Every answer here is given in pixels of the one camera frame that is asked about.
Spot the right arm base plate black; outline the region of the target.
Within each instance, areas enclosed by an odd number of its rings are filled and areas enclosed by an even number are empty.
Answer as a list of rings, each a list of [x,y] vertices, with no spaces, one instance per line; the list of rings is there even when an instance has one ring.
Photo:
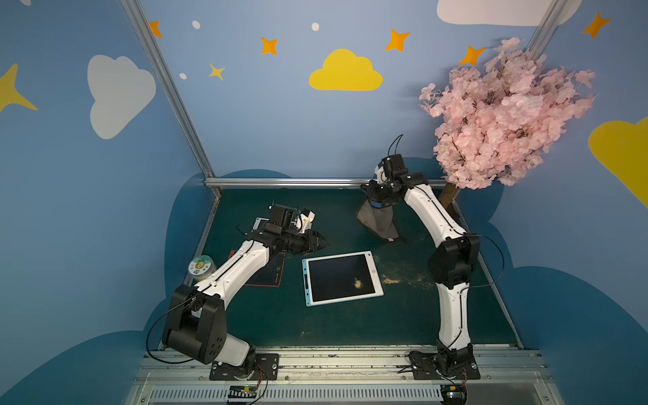
[[[474,356],[466,350],[444,351],[441,354],[412,351],[408,354],[415,380],[480,380],[481,374]]]

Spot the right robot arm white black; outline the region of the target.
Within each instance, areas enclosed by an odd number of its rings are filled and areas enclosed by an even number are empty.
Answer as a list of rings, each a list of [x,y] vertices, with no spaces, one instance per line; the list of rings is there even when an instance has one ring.
[[[419,172],[409,172],[400,154],[384,158],[375,173],[374,180],[361,186],[367,200],[356,218],[381,239],[395,241],[399,234],[393,206],[405,202],[417,214],[435,243],[428,270],[440,298],[437,362],[446,369],[469,365],[474,362],[474,350],[467,330],[467,294],[480,238],[452,218],[428,180]]]

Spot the white framed drawing tablet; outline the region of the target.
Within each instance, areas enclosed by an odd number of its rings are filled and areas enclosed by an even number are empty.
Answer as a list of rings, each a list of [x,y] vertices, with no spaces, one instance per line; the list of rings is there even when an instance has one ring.
[[[258,230],[258,229],[261,229],[261,228],[263,228],[263,226],[264,226],[264,224],[265,224],[266,222],[268,222],[268,219],[257,217],[256,220],[255,220],[255,222],[254,222],[254,225],[253,225],[253,228],[252,228],[252,229],[253,229],[254,231],[256,231],[256,230]]]

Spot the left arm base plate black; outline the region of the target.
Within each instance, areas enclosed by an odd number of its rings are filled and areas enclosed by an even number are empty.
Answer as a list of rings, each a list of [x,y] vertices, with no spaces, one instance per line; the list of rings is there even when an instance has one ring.
[[[250,354],[241,366],[214,361],[209,373],[210,381],[276,381],[278,377],[278,354]]]

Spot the red framed drawing tablet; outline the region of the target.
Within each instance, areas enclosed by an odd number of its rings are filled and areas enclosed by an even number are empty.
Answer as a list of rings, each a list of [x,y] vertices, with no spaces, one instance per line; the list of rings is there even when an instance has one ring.
[[[281,285],[285,254],[272,256],[268,249],[253,246],[248,253],[232,251],[225,263],[224,280],[236,287],[261,286],[278,287]]]

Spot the grey blue wiping cloth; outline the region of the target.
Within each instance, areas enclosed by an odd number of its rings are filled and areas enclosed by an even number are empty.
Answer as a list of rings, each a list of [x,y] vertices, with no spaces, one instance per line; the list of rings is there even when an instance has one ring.
[[[385,241],[396,241],[399,234],[393,222],[393,215],[392,206],[378,208],[371,200],[366,199],[356,212],[356,219],[375,236]]]

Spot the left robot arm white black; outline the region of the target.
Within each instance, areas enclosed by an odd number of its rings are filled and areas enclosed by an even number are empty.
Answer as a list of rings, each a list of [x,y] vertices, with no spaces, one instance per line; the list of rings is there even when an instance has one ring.
[[[213,274],[174,291],[165,314],[162,344],[206,365],[215,361],[246,366],[252,346],[228,333],[227,308],[246,282],[277,254],[304,255],[321,249],[322,238],[312,230],[315,217],[310,209],[273,205],[269,219],[251,231]]]

